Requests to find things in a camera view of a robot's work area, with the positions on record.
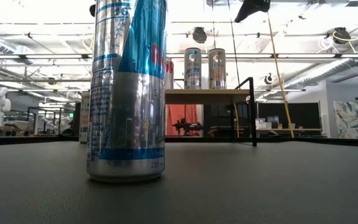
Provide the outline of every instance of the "black tabletop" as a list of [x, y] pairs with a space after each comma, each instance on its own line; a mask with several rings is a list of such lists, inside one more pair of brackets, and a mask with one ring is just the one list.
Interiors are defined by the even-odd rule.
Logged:
[[166, 146], [141, 184], [102, 184], [85, 145], [0, 146], [0, 223], [358, 223], [358, 147]]

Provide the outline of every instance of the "aluminum can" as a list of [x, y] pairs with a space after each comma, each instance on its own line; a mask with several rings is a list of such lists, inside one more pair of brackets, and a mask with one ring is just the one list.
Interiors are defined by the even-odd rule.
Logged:
[[212, 49], [208, 52], [209, 88], [226, 89], [226, 53], [224, 49]]
[[86, 171], [133, 182], [165, 167], [166, 0], [97, 0]]
[[170, 58], [167, 58], [167, 64], [165, 67], [164, 87], [166, 90], [173, 89], [173, 62]]
[[198, 48], [185, 50], [185, 89], [201, 89], [201, 50]]

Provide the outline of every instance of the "silver can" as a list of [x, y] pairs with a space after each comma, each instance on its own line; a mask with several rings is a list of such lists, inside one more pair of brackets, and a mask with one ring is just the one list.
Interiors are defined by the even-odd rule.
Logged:
[[171, 58], [167, 58], [164, 86], [166, 90], [173, 89], [173, 62]]
[[201, 89], [201, 50], [198, 48], [185, 50], [185, 89]]
[[165, 167], [166, 0], [97, 0], [87, 173], [106, 182]]
[[213, 49], [208, 52], [209, 88], [226, 89], [226, 53], [224, 49]]

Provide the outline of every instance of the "security camera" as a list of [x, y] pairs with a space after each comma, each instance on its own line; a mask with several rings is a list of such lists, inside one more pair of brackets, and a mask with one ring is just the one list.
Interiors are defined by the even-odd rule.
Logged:
[[269, 73], [268, 75], [266, 75], [265, 76], [265, 83], [266, 83], [266, 85], [270, 85], [270, 84], [272, 84], [273, 83], [273, 78], [272, 78], [272, 74], [271, 73]]

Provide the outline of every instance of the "can bottom rim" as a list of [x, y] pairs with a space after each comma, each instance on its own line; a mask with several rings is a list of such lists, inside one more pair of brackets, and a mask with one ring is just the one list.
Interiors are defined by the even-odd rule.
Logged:
[[105, 177], [98, 175], [89, 175], [89, 177], [98, 182], [108, 182], [108, 183], [133, 183], [133, 182], [143, 182], [147, 180], [156, 179], [161, 176], [159, 174], [151, 174], [151, 175], [142, 175], [142, 176], [134, 176], [134, 177]]

